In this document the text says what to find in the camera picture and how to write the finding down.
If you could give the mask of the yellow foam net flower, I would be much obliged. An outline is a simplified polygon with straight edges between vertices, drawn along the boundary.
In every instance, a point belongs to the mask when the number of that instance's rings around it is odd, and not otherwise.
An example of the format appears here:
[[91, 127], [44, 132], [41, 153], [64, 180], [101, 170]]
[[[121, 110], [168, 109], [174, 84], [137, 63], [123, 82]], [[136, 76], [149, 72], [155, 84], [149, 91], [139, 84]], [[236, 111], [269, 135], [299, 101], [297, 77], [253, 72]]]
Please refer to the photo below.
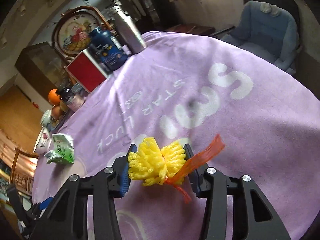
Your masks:
[[205, 150], [187, 159], [187, 150], [179, 141], [159, 148], [155, 138], [147, 137], [140, 143], [137, 152], [129, 153], [128, 175], [131, 180], [141, 180], [143, 186], [170, 185], [183, 195], [185, 203], [189, 203], [189, 194], [181, 188], [184, 178], [224, 148], [225, 144], [217, 134]]

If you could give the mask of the green white snack packet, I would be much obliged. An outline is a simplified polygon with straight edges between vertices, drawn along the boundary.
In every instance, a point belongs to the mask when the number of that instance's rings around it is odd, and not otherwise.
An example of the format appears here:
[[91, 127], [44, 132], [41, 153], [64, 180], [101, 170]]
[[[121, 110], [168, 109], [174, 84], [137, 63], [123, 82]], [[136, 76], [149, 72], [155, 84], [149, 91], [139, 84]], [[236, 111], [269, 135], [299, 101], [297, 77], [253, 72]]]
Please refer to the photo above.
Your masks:
[[61, 165], [74, 164], [74, 143], [71, 135], [56, 133], [52, 135], [53, 149], [44, 156], [46, 163], [56, 163]]

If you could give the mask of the white floral bowl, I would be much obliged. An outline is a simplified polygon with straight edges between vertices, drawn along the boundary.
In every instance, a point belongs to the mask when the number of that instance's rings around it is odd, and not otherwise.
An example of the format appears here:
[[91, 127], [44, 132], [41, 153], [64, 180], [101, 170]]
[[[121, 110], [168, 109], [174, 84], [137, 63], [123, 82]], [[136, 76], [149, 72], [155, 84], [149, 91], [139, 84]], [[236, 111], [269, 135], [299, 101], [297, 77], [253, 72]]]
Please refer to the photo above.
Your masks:
[[42, 127], [36, 139], [33, 152], [37, 154], [47, 153], [49, 151], [51, 142], [52, 142], [52, 137], [49, 133], [49, 130], [46, 127]]

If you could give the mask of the purple tablecloth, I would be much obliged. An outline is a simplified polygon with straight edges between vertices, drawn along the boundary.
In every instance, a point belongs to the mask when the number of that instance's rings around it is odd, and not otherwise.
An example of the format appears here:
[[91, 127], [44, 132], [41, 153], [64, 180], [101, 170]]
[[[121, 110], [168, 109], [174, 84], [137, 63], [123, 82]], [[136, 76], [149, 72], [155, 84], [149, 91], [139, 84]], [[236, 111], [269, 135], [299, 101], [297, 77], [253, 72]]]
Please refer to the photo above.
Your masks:
[[194, 153], [221, 135], [211, 162], [225, 175], [248, 174], [292, 239], [319, 212], [319, 100], [289, 74], [215, 38], [152, 31], [60, 128], [73, 138], [71, 166], [39, 157], [34, 202], [57, 193], [71, 174], [93, 176], [154, 137], [178, 140]]

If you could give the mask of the blue fruit plate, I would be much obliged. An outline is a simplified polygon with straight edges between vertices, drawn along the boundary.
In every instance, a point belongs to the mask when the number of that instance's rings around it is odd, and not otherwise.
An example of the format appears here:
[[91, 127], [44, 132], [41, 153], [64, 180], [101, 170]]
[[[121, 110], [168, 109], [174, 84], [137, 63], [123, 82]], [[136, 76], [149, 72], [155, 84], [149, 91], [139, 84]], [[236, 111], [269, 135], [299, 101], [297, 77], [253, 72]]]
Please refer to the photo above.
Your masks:
[[51, 118], [50, 124], [48, 125], [48, 130], [50, 132], [59, 130], [63, 124], [73, 115], [73, 111], [68, 110], [64, 115], [59, 117], [59, 120], [55, 121]]

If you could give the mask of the yellow pear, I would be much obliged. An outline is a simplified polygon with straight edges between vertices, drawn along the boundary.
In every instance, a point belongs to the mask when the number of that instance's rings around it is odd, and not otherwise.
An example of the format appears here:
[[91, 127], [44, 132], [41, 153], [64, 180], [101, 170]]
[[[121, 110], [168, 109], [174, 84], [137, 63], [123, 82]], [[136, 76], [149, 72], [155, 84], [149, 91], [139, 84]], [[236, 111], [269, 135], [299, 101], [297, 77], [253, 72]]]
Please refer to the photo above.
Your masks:
[[67, 113], [69, 108], [67, 107], [67, 105], [65, 104], [65, 102], [63, 100], [60, 100], [59, 106], [61, 108], [61, 111]]

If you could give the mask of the red apple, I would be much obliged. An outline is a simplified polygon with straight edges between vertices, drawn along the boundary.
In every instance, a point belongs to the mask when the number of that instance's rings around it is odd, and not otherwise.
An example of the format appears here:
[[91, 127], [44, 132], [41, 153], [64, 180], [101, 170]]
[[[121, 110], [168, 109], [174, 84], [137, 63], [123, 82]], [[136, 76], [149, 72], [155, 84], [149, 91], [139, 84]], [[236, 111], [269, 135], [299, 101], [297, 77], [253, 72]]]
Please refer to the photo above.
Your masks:
[[60, 120], [62, 116], [64, 116], [65, 112], [61, 109], [60, 106], [54, 106], [51, 111], [52, 118], [57, 121]]

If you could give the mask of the dark supplement jar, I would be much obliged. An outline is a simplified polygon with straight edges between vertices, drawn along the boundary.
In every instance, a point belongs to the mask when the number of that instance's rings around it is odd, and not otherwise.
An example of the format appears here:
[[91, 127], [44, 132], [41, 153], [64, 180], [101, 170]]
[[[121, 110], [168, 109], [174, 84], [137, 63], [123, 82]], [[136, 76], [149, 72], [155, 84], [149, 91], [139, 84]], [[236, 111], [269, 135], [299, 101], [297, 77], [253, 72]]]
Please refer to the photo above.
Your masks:
[[85, 102], [79, 94], [73, 92], [72, 89], [67, 86], [61, 85], [56, 92], [60, 96], [60, 99], [73, 112], [78, 111]]

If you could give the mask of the white lidded porcelain pot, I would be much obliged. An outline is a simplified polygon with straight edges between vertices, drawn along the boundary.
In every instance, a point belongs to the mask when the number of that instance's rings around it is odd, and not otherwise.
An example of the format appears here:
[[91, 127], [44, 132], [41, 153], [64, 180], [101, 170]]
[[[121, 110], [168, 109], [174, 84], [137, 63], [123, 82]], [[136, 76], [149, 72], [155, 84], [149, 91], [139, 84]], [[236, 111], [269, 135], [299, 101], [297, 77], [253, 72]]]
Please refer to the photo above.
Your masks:
[[44, 114], [41, 118], [40, 124], [42, 127], [47, 127], [47, 128], [52, 127], [53, 118], [52, 118], [52, 110], [51, 109], [48, 109], [44, 112]]

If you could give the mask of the orange fruit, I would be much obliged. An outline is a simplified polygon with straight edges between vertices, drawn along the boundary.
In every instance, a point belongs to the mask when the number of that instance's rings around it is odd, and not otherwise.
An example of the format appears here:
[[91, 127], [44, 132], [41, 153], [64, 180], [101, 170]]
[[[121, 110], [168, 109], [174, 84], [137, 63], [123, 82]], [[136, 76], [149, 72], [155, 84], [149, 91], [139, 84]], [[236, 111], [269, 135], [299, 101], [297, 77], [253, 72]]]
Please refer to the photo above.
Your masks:
[[52, 89], [48, 93], [48, 101], [52, 106], [58, 106], [60, 104], [60, 96], [56, 92], [57, 89]]

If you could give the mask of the red box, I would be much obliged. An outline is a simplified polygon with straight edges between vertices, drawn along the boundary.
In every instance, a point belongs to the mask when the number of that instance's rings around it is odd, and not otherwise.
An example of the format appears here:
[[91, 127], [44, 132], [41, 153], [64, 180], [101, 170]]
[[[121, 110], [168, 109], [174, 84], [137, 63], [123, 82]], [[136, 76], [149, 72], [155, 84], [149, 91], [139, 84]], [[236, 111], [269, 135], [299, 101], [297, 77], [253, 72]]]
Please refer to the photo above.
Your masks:
[[81, 51], [66, 67], [66, 70], [89, 93], [111, 75], [109, 69], [97, 61], [88, 48]]

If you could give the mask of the blue fish oil bottle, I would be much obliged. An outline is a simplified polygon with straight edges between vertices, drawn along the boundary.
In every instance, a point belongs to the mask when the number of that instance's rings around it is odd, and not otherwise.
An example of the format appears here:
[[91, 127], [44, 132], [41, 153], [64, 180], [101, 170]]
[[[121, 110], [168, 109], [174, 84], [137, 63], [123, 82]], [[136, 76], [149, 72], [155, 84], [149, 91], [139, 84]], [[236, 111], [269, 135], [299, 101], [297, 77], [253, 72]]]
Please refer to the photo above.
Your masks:
[[128, 55], [109, 30], [96, 27], [89, 33], [89, 37], [91, 51], [109, 71], [118, 70], [127, 61]]

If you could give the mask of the silver metal bottle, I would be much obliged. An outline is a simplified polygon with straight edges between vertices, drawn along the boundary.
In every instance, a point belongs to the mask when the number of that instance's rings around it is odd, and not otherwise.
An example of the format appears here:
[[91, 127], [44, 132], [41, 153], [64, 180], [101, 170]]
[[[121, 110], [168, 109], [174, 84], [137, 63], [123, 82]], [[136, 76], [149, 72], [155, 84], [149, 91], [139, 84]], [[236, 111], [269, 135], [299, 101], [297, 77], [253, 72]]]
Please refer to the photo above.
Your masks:
[[114, 21], [117, 33], [122, 37], [132, 54], [138, 54], [147, 48], [139, 30], [129, 16], [115, 5], [107, 10], [108, 15]]

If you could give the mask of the wooden glass cabinet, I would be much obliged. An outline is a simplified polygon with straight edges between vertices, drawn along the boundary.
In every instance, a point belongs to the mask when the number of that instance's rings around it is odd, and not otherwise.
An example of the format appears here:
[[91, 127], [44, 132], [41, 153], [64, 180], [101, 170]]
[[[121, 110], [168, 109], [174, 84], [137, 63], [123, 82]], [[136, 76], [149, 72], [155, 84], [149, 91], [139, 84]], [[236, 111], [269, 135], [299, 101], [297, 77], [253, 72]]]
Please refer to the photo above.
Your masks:
[[67, 65], [68, 60], [48, 42], [24, 48], [15, 63], [18, 72], [45, 100], [62, 83], [75, 84], [66, 71]]

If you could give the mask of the round framed fruit picture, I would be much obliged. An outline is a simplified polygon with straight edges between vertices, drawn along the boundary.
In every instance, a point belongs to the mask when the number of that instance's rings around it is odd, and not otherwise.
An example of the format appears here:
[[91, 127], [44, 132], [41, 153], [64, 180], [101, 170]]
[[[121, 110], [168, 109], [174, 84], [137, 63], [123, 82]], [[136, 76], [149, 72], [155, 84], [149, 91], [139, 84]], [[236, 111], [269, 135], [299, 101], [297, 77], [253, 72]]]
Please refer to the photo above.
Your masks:
[[70, 63], [89, 46], [89, 33], [96, 27], [112, 29], [97, 8], [83, 5], [69, 9], [61, 15], [52, 32], [52, 48], [63, 60]]

